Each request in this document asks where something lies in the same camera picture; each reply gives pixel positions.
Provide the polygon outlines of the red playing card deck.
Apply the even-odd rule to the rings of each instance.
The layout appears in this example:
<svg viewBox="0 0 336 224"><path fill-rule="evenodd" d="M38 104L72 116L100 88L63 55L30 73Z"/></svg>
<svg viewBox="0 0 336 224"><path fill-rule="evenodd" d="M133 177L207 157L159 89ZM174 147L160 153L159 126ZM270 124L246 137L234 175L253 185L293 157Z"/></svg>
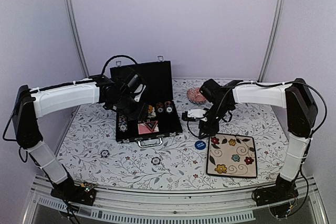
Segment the red playing card deck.
<svg viewBox="0 0 336 224"><path fill-rule="evenodd" d="M157 126L155 128L155 132L150 132L150 130L147 129L147 127L144 125L145 122L138 123L138 133L139 134L150 134L150 133L156 133L159 132L159 126L157 123Z"/></svg>

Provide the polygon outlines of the blue small blind button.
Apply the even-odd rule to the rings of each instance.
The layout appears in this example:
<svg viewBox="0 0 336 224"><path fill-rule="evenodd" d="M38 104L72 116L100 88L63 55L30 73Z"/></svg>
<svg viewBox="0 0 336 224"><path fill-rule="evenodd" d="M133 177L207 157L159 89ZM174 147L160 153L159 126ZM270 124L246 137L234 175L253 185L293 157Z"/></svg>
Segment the blue small blind button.
<svg viewBox="0 0 336 224"><path fill-rule="evenodd" d="M204 141L196 141L194 146L197 150L204 150L206 148L206 143Z"/></svg>

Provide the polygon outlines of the black poker case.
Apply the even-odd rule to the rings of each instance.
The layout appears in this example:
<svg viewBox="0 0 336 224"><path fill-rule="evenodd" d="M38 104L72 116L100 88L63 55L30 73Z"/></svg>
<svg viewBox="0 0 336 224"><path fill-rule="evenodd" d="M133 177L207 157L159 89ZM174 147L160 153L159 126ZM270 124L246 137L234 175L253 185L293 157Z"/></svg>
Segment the black poker case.
<svg viewBox="0 0 336 224"><path fill-rule="evenodd" d="M132 120L120 113L117 114L118 126L115 133L119 143L137 142L140 147L151 147L147 140L160 140L165 137L179 135L183 132L177 108L173 99L171 62L158 56L158 61L139 63L110 68L112 77L130 68L143 78L146 88L141 100L148 105L146 115Z"/></svg>

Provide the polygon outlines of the black triangular dealer button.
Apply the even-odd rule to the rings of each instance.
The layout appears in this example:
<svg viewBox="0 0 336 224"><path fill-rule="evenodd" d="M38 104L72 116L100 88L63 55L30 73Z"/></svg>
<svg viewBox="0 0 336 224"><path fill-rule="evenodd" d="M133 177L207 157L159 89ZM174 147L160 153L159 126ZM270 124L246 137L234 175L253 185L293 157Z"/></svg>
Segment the black triangular dealer button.
<svg viewBox="0 0 336 224"><path fill-rule="evenodd" d="M150 132L155 132L158 121L145 122L144 125L147 127Z"/></svg>

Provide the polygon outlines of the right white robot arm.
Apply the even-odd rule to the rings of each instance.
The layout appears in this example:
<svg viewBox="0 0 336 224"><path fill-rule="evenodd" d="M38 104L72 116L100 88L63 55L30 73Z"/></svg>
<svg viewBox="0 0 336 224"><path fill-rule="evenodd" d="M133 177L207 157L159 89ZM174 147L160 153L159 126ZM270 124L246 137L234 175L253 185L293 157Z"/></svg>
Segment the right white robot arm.
<svg viewBox="0 0 336 224"><path fill-rule="evenodd" d="M212 105L198 118L200 139L218 133L219 122L238 104L262 104L283 110L289 145L277 178L279 184L272 188L271 196L276 201L284 200L291 194L290 182L295 181L307 158L313 135L327 119L328 109L324 108L321 122L316 122L319 109L314 96L326 106L323 96L302 78L280 83L233 80L223 86L209 79L201 85L200 93Z"/></svg>

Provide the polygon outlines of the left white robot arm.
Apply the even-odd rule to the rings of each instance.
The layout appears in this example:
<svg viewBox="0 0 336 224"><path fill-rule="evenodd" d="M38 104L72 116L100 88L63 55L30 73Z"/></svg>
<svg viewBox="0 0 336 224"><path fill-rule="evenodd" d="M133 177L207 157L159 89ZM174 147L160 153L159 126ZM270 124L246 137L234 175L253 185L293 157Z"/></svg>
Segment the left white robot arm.
<svg viewBox="0 0 336 224"><path fill-rule="evenodd" d="M101 103L106 110L116 111L130 119L142 119L148 111L148 105L141 99L146 88L145 79L131 67L111 77L101 72L82 80L44 88L31 89L24 85L18 90L7 123L14 127L14 142L27 151L52 183L58 185L61 195L73 200L78 195L78 188L44 142L38 118L83 104Z"/></svg>

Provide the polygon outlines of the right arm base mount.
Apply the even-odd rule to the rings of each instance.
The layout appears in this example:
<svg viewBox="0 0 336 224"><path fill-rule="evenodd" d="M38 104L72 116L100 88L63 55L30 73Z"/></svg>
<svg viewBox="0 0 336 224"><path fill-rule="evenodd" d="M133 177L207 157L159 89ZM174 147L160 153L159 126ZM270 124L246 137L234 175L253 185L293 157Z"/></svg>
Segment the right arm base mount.
<svg viewBox="0 0 336 224"><path fill-rule="evenodd" d="M281 186L257 187L251 194L257 206L268 206L271 215L277 219L287 218L299 196L296 186L290 189Z"/></svg>

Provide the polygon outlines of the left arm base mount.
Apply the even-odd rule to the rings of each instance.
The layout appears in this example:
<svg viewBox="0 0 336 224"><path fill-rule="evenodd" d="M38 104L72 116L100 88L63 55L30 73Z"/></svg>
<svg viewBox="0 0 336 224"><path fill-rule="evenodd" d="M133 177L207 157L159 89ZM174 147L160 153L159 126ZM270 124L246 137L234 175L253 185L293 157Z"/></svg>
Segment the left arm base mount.
<svg viewBox="0 0 336 224"><path fill-rule="evenodd" d="M97 194L95 189L87 190L86 186L75 185L72 180L65 180L60 184L51 182L51 185L53 186L51 196L66 202L93 206Z"/></svg>

